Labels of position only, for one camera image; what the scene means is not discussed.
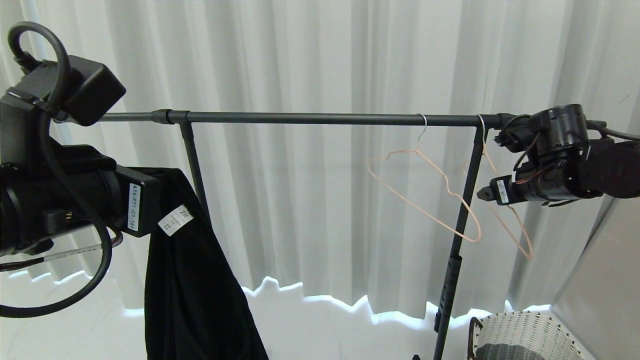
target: white label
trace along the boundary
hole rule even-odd
[[[498,191],[500,192],[500,199],[503,204],[509,204],[509,197],[507,196],[507,187],[504,186],[504,180],[498,180]]]
[[[167,214],[158,225],[166,232],[168,236],[175,234],[184,224],[193,219],[193,215],[185,205],[178,206],[175,210]]]
[[[140,185],[129,184],[129,213],[127,215],[127,227],[133,231],[138,231],[138,220],[140,219]]]

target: woven basket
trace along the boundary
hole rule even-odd
[[[530,311],[472,318],[467,359],[584,360],[562,325]]]

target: black pants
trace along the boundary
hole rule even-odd
[[[182,171],[137,168],[160,179],[163,216],[185,205],[194,219],[151,234],[145,285],[147,355],[160,359],[267,359],[246,297]]]

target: black metal rod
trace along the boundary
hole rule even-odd
[[[425,115],[428,126],[479,127],[477,115]],[[512,115],[483,115],[487,128],[497,128]],[[151,113],[108,113],[101,121],[217,122],[228,124],[327,124],[423,126],[422,115],[336,113],[210,113],[163,110]]]
[[[198,152],[196,151],[196,143],[193,137],[193,127],[190,122],[183,122],[180,124],[180,132],[182,133],[182,139],[184,140],[184,148],[187,150],[187,160],[189,161],[189,169],[191,170],[191,177],[193,178],[193,185],[195,187],[196,196],[202,205],[202,209],[207,215],[207,219],[211,221],[209,215],[209,206],[207,204],[207,196],[204,192],[204,182],[202,181],[202,171],[200,170],[200,162],[198,161]]]
[[[478,171],[480,169],[480,162],[482,161],[483,153],[483,139],[486,133],[484,133],[482,127],[476,129],[476,135],[474,137],[474,147],[471,150],[471,160],[467,171],[467,179],[465,181],[465,189],[462,194],[462,199],[471,206],[471,200],[474,196],[474,190],[476,187],[476,179]],[[456,223],[456,231],[463,234],[467,226],[467,218],[469,212],[464,205],[460,205],[460,211],[458,212],[458,221]],[[460,266],[462,264],[462,257],[460,257],[460,247],[462,246],[462,237],[458,234],[453,236],[453,244],[451,245],[451,253],[449,255],[449,264],[447,265],[447,275],[445,276],[444,285],[442,286],[442,297],[438,313],[436,314],[435,329],[438,332],[438,338],[436,340],[436,347],[433,353],[433,360],[441,360],[444,352],[444,345],[447,338],[447,330],[449,329],[449,319],[451,318],[451,309],[453,308],[453,300],[456,294],[456,287],[458,285],[458,274]]]

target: curtain fold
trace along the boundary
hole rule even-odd
[[[579,102],[613,129],[637,126],[637,1],[69,1],[0,2],[0,32],[41,22],[70,54],[105,63],[127,88],[112,109],[338,113],[535,113]],[[37,36],[22,39],[53,59]],[[20,72],[0,43],[0,87]],[[265,276],[302,282],[306,295],[375,313],[423,318],[438,304],[452,233],[380,186],[380,154],[416,146],[421,127],[195,124],[214,229],[243,286]],[[428,127],[422,151],[462,192],[473,129]],[[121,165],[181,168],[179,129],[143,123],[56,126],[63,143],[89,143]],[[489,141],[508,174],[517,155]],[[373,170],[453,226],[459,201],[417,156]],[[483,162],[478,187],[493,177]],[[465,242],[454,316],[548,304],[576,264],[601,199],[558,209],[519,204],[536,256],[520,255],[487,204]],[[500,214],[517,230],[509,211]],[[476,235],[472,222],[467,234]],[[140,308],[148,240],[126,238],[113,272],[127,308]],[[97,243],[91,231],[54,251]],[[97,268],[83,254],[29,269],[62,279]]]

